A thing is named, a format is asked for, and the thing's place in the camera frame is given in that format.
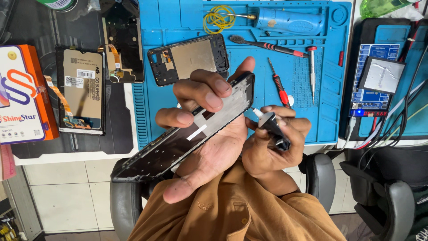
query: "digital display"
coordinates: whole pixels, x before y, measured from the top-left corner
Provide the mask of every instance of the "digital display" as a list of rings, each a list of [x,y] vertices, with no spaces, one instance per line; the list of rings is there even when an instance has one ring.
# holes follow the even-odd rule
[[[370,110],[351,110],[351,116],[353,117],[386,117],[388,111],[370,111]]]

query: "orange flex cable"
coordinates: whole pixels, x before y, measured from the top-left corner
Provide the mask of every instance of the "orange flex cable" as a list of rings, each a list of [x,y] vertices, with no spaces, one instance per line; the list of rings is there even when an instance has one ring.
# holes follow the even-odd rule
[[[117,69],[119,69],[120,68],[120,56],[119,56],[119,53],[117,52],[117,49],[116,49],[116,47],[114,47],[114,45],[109,44],[108,46],[110,47],[111,52],[113,53],[115,66],[116,66]]]
[[[50,76],[44,75],[48,86],[55,92],[58,98],[61,100],[61,103],[64,105],[64,110],[67,116],[73,118],[73,113],[71,112],[70,105],[68,105],[67,100],[58,90],[58,88],[52,83],[52,78]]]

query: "barcode sticker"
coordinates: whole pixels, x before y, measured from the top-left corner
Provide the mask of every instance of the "barcode sticker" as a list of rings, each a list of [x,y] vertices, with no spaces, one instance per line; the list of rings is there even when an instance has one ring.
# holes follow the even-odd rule
[[[69,5],[71,2],[71,0],[58,0],[56,2],[53,3],[45,3],[46,5],[48,5],[49,7],[53,8],[53,9],[61,9],[66,7],[67,5]]]
[[[95,78],[95,71],[78,69],[77,76],[80,78]]]
[[[66,76],[65,86],[75,86],[77,88],[83,89],[83,79]]]

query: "fingernail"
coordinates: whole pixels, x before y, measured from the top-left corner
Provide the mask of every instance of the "fingernail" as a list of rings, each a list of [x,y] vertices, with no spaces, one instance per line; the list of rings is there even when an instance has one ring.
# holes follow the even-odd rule
[[[186,112],[180,112],[177,115],[177,120],[181,124],[188,125],[192,121],[192,115],[190,115],[189,113],[186,113]]]
[[[221,93],[227,92],[230,89],[230,85],[228,85],[225,81],[221,79],[215,81],[215,87]]]
[[[211,92],[208,93],[207,96],[205,96],[205,100],[212,108],[218,108],[222,103],[221,99]]]
[[[272,109],[272,106],[263,106],[260,108],[262,111],[270,111]]]
[[[285,122],[284,120],[277,120],[278,124],[280,124],[281,126],[286,126],[287,122]]]

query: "blue circuit board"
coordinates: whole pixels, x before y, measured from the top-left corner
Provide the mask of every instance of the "blue circuit board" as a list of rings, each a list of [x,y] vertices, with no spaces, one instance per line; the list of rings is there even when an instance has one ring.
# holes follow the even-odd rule
[[[361,44],[358,54],[357,71],[354,78],[354,89],[352,91],[352,109],[363,110],[386,110],[389,94],[379,93],[373,90],[363,90],[358,88],[360,76],[362,75],[364,64],[368,56],[397,60],[399,44]]]

